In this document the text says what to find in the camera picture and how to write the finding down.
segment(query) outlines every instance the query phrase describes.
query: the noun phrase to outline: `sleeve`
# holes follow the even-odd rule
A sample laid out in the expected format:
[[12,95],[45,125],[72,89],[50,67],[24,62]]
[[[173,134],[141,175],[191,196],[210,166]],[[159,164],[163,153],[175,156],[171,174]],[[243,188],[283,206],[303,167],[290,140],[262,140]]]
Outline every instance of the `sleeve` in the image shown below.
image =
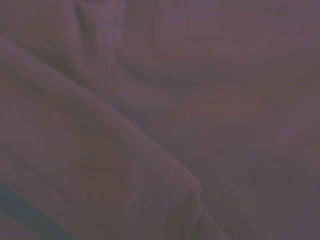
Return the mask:
[[226,239],[197,180],[134,124],[2,37],[0,62],[0,142],[48,188],[119,239]]

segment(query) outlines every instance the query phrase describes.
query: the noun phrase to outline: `clothing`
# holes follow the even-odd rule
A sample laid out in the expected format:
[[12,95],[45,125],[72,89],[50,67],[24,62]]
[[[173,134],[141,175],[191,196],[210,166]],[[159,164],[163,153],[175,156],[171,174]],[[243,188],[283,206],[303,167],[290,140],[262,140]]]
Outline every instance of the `clothing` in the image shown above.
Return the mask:
[[2,0],[0,183],[77,240],[314,238],[317,3],[233,4]]

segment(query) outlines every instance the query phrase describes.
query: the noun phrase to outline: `wrinkled fabric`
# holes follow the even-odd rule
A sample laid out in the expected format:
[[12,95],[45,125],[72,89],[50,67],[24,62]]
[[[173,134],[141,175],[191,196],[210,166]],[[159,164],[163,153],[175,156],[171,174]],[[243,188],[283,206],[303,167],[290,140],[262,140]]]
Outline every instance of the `wrinkled fabric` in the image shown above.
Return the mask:
[[79,240],[318,239],[319,7],[2,0],[0,183]]

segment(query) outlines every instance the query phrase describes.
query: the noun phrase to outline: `fabric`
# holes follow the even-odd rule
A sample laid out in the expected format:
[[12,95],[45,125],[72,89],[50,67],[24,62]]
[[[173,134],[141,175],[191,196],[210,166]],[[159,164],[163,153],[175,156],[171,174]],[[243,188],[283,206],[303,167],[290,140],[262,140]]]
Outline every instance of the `fabric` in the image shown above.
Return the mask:
[[2,0],[0,183],[77,240],[318,239],[319,7]]

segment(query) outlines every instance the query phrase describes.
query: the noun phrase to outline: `cloth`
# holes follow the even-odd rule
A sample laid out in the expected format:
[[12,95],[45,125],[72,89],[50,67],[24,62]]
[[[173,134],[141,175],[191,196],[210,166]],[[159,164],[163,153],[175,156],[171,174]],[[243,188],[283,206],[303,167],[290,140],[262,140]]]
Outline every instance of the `cloth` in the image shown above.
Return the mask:
[[79,240],[317,239],[318,9],[2,0],[1,184]]

